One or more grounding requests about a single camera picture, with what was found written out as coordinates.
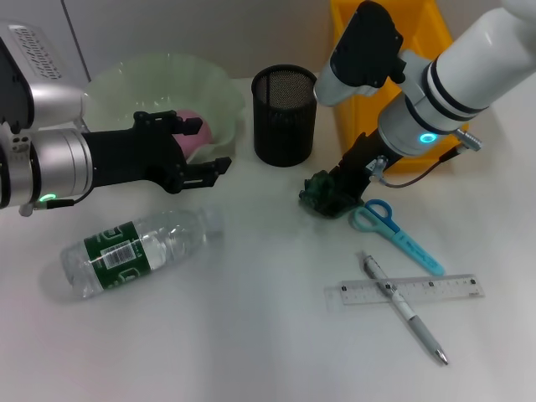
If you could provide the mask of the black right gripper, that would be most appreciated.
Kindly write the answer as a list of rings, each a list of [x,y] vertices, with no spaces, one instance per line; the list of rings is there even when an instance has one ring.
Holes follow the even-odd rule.
[[[386,160],[385,168],[394,164],[394,151],[386,145],[378,132],[361,133],[343,154],[341,161],[329,174],[336,192],[354,204],[363,202],[362,196],[370,185],[369,177],[378,157]]]

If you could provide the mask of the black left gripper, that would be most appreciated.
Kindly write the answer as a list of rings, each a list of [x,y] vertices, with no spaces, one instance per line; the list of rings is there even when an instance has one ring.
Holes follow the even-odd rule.
[[[183,119],[176,111],[136,111],[133,119],[135,128],[153,128],[170,134],[132,128],[88,133],[86,143],[92,160],[93,187],[145,180],[168,193],[211,188],[232,163],[230,157],[219,157],[209,162],[186,164],[171,134],[198,134],[202,126],[200,117]]]

